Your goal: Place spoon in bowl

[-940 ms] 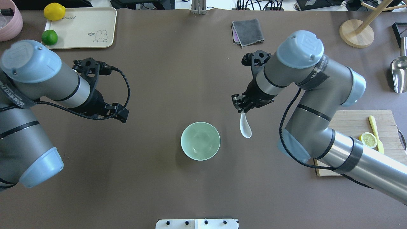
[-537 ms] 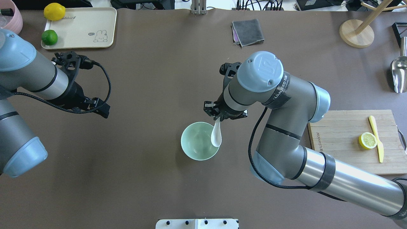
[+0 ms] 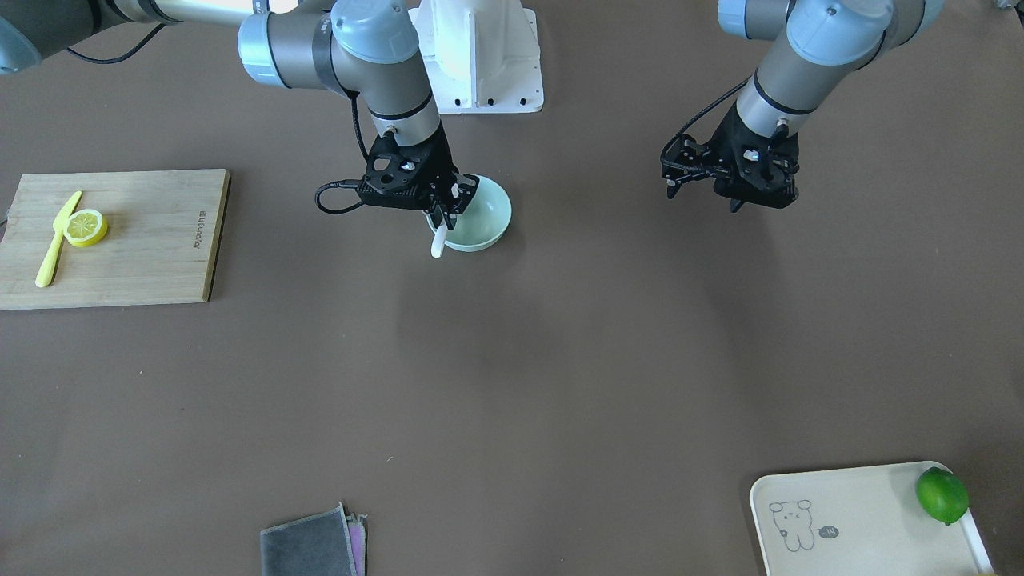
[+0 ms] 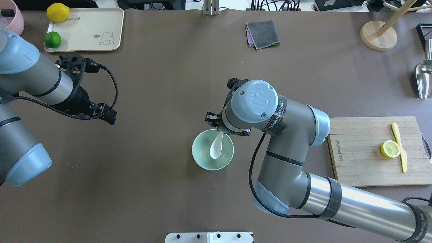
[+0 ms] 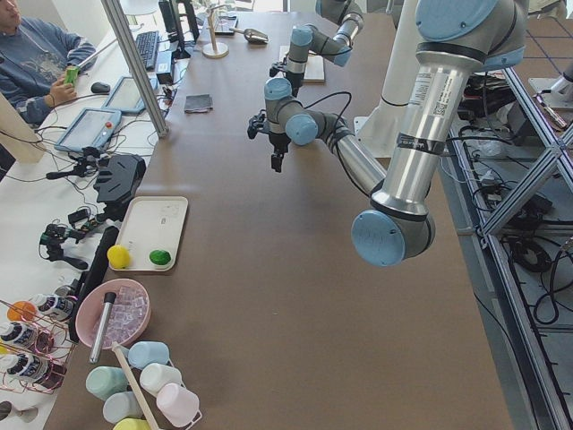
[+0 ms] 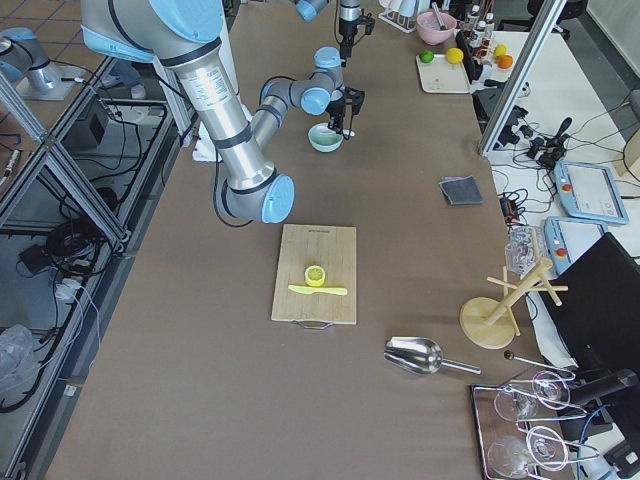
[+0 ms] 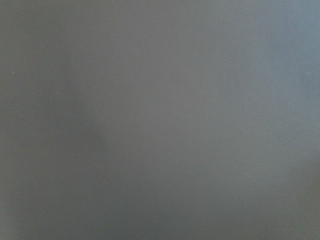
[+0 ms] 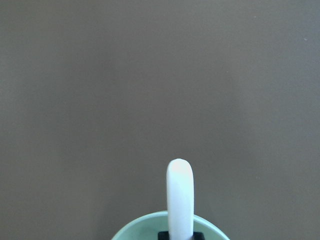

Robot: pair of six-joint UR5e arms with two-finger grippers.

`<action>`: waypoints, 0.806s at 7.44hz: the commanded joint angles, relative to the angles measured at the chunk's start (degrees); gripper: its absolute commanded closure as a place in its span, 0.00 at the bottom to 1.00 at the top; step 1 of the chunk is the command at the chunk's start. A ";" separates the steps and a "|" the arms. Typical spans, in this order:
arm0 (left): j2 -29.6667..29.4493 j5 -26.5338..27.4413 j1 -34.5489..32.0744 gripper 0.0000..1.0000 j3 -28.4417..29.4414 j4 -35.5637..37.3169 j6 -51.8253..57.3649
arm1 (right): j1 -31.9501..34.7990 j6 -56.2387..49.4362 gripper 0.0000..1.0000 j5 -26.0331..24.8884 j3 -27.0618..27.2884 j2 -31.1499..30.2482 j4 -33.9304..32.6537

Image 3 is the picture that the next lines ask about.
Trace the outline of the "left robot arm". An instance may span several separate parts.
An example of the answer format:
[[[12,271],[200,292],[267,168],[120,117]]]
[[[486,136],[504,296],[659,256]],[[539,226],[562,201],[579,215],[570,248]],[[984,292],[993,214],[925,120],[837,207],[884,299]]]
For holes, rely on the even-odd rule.
[[[730,210],[798,197],[798,132],[842,80],[935,22],[941,1],[721,1],[731,35],[770,42],[710,140]]]

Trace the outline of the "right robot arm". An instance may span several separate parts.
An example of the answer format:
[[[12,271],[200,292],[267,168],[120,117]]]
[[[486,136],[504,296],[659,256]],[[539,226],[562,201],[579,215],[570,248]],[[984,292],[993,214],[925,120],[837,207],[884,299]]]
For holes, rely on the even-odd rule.
[[[439,233],[456,230],[480,180],[451,159],[402,1],[300,1],[285,12],[270,1],[4,1],[2,72],[39,66],[121,23],[163,30],[184,22],[236,26],[242,66],[260,84],[362,98],[377,131],[361,148],[365,173],[326,188],[354,190],[358,206],[424,212]]]

